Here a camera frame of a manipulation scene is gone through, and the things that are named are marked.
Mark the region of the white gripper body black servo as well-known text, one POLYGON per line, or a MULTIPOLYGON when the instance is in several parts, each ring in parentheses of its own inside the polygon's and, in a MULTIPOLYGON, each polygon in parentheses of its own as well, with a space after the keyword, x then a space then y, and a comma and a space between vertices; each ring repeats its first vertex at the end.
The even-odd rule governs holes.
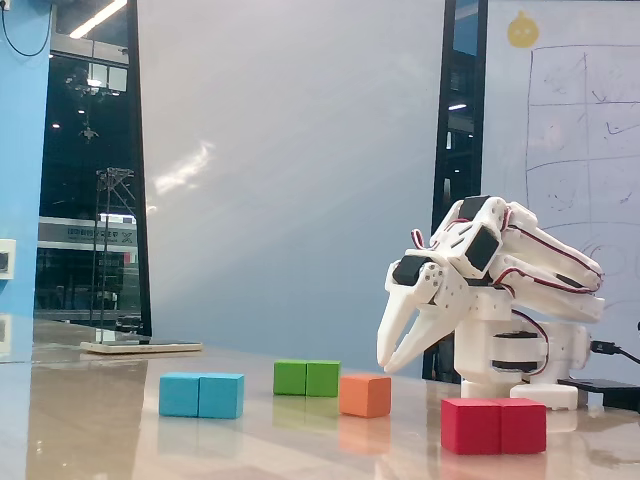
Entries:
POLYGON ((390 266, 385 289, 413 294, 436 325, 457 326, 470 307, 465 278, 441 254, 409 249, 390 266))

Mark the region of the white fixed gripper finger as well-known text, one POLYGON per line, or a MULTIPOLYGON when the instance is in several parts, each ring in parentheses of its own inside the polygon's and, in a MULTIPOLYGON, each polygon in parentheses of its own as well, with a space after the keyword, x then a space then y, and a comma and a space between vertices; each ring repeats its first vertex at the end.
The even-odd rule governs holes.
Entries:
POLYGON ((383 369, 402 369, 426 349, 426 324, 413 294, 392 291, 377 333, 377 361, 383 369))

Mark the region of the white moving gripper finger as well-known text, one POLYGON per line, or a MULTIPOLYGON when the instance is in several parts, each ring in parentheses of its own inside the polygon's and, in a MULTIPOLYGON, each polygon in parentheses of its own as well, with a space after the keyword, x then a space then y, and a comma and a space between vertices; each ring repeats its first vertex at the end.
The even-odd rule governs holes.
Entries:
POLYGON ((383 370, 393 374, 452 330, 448 319, 452 274, 441 266, 418 268, 417 281, 404 285, 390 266, 385 280, 389 294, 383 313, 383 370))

